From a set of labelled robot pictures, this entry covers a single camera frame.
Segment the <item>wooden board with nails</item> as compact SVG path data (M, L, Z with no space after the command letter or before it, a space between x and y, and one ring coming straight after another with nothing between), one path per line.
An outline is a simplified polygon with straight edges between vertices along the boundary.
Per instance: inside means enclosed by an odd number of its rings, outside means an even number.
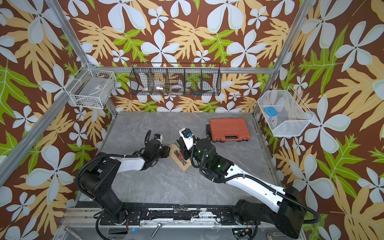
M172 158L184 173L192 166L190 159L184 159L179 147L175 143L170 145L169 157Z

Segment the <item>claw hammer red black handle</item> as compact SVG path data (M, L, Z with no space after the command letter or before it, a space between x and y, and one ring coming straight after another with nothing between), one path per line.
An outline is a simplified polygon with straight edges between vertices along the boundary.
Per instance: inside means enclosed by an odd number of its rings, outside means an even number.
M179 160L184 166L187 164L187 162L184 160L182 154L181 154L179 151L175 150L175 151L174 151L174 154L175 154L175 156L178 158L178 160Z

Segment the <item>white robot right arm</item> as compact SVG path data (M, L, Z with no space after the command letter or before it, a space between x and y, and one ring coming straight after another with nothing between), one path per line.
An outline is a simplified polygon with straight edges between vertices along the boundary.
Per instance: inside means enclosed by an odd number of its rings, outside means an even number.
M208 139L180 137L180 152L189 159L200 174L216 184L228 184L259 200L250 203L239 200L233 208L233 215L240 224L245 222L266 222L286 236L298 239L304 224L321 221L317 211L304 204L299 191L294 187L283 188L265 182L220 156Z

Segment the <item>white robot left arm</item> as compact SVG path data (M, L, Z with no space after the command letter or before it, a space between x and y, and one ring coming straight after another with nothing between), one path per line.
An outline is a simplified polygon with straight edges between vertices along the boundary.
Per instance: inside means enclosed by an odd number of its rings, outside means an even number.
M144 171L153 167L159 159L167 158L170 147L164 146L162 140L160 134L151 138L149 130L145 137L145 147L132 155L99 153L78 171L76 187L97 203L113 223L124 223L128 211L113 191L112 183L118 173Z

